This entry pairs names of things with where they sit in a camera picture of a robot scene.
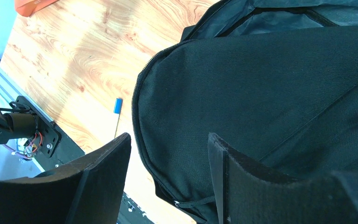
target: blue object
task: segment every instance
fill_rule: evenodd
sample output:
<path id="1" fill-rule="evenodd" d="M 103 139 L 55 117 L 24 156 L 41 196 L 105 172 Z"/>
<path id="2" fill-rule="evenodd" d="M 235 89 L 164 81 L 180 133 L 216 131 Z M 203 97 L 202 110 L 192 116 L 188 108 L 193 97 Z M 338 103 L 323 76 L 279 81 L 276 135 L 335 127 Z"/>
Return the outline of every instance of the blue object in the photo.
<path id="1" fill-rule="evenodd" d="M 117 98 L 115 103 L 115 110 L 113 112 L 116 114 L 120 114 L 122 104 L 123 104 L 123 99 Z"/>

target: wooden table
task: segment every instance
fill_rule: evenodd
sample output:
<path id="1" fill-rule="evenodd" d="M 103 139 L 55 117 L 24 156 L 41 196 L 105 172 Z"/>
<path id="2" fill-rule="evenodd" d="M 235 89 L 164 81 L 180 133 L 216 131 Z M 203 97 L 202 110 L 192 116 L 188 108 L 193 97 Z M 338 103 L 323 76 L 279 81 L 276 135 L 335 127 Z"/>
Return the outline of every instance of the wooden table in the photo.
<path id="1" fill-rule="evenodd" d="M 148 60 L 215 2 L 60 0 L 16 19 L 0 64 L 86 153 L 114 138 L 115 99 L 124 100 L 117 133 L 132 135 L 124 190 L 156 223 L 193 220 L 154 194 L 133 138 L 133 89 Z"/>

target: black bag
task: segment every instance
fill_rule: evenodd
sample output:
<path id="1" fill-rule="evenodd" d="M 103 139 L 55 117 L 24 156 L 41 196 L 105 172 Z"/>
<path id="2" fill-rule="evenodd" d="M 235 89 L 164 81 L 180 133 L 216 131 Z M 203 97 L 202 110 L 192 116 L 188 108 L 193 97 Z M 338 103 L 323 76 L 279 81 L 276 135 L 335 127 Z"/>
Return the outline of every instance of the black bag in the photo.
<path id="1" fill-rule="evenodd" d="M 209 133 L 298 179 L 358 171 L 358 0 L 221 0 L 139 74 L 132 119 L 156 195 L 198 223 Z"/>

